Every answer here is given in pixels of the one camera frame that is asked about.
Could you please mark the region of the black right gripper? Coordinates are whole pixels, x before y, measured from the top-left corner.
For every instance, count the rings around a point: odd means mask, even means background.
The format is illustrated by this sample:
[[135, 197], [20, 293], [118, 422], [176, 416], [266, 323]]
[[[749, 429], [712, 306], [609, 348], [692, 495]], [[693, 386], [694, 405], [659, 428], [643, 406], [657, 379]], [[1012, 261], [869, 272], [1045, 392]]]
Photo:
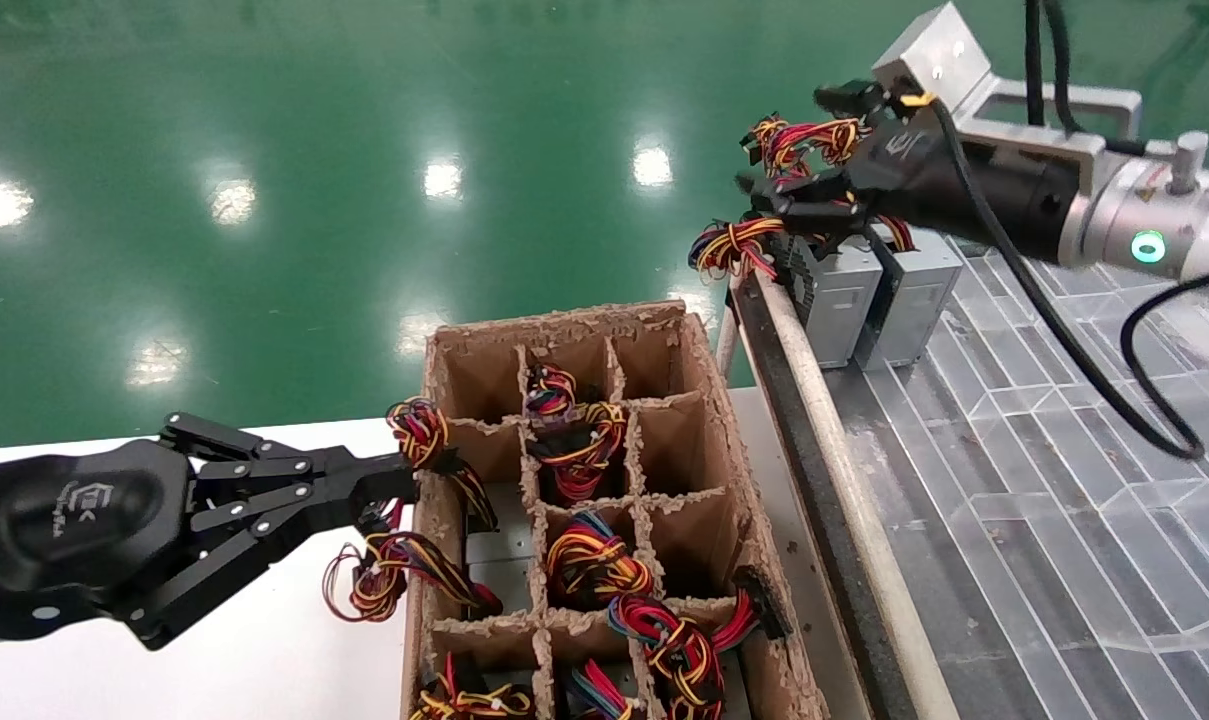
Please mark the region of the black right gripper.
[[848, 170], [816, 176], [765, 178], [736, 174], [750, 207], [777, 219], [789, 234], [846, 240], [863, 234], [874, 211], [915, 227], [996, 246], [976, 207], [980, 193], [1008, 242], [1025, 259], [1058, 263], [1069, 210], [1078, 196], [1078, 173], [1055, 161], [1023, 158], [983, 143], [965, 143], [943, 101], [937, 126], [910, 122], [910, 110], [872, 79], [814, 88], [814, 104], [834, 120], [879, 126], [848, 163]]

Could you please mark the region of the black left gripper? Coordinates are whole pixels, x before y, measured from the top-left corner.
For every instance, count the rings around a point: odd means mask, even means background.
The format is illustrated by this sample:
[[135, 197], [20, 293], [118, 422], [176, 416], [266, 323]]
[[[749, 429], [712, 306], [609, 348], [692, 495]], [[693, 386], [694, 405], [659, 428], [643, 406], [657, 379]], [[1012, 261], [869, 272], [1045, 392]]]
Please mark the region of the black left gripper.
[[[230, 505], [189, 532], [192, 480], [193, 506]], [[189, 413], [169, 416], [161, 446], [0, 461], [0, 641], [129, 619], [161, 650], [308, 538], [392, 500], [418, 500], [404, 455], [299, 451]]]

